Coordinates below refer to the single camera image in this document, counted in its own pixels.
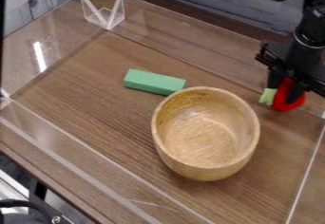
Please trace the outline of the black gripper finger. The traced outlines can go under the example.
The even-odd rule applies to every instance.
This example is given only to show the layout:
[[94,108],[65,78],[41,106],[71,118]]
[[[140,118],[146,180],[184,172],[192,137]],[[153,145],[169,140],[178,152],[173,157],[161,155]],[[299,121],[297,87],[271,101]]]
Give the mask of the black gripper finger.
[[285,77],[287,73],[280,67],[273,66],[272,68],[269,68],[267,84],[268,87],[272,89],[277,89]]
[[304,81],[292,81],[288,89],[287,103],[301,103],[305,100],[309,84]]

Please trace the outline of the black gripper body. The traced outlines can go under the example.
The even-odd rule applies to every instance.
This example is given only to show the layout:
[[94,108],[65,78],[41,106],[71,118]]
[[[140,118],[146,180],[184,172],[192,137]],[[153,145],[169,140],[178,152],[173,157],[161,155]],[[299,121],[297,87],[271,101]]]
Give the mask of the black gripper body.
[[324,51],[325,47],[308,47],[296,40],[291,44],[263,42],[256,60],[268,67],[268,70],[273,66],[280,67],[287,73],[285,78],[307,82],[308,92],[325,97]]

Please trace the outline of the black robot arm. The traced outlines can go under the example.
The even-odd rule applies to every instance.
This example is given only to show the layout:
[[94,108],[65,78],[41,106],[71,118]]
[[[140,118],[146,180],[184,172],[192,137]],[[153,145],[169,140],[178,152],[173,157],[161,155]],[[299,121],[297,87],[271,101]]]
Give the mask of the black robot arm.
[[256,59],[268,67],[263,103],[288,111],[304,103],[308,92],[325,98],[325,0],[304,0],[291,43],[263,42]]

